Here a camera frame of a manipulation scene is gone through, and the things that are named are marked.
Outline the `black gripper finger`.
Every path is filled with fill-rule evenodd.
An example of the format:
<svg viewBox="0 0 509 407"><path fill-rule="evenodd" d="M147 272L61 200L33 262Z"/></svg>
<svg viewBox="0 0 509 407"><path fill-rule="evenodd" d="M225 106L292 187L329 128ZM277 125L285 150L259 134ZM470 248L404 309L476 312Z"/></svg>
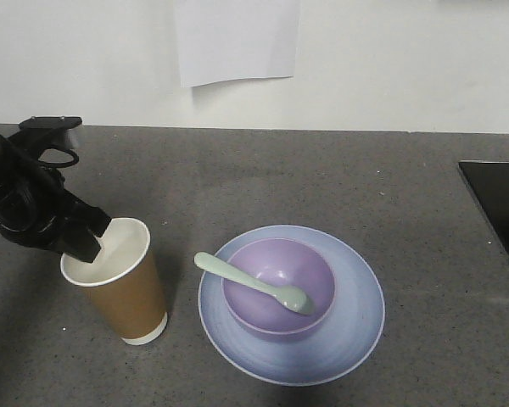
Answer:
<svg viewBox="0 0 509 407"><path fill-rule="evenodd" d="M85 226L96 237L102 237L111 222L111 217L102 209L91 206L79 198L73 198L69 218Z"/></svg>
<svg viewBox="0 0 509 407"><path fill-rule="evenodd" d="M101 251L100 243L89 231L67 231L61 241L64 254L85 263L92 263Z"/></svg>

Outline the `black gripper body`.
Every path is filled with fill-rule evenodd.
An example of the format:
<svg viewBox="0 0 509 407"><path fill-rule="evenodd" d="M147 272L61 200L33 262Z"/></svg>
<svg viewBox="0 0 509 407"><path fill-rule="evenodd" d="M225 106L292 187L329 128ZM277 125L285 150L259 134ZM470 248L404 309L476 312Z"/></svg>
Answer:
<svg viewBox="0 0 509 407"><path fill-rule="evenodd" d="M79 253L77 201L56 169L43 177L15 172L0 181L0 233L13 243L56 253Z"/></svg>

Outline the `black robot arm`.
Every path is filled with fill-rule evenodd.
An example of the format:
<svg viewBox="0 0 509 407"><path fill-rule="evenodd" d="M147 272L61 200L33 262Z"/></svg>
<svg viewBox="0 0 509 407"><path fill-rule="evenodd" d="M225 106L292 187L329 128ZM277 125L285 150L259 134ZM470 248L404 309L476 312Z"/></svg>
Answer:
<svg viewBox="0 0 509 407"><path fill-rule="evenodd" d="M0 234L28 248L92 263L111 218L64 187L60 171L79 162L58 138L67 130L0 134Z"/></svg>

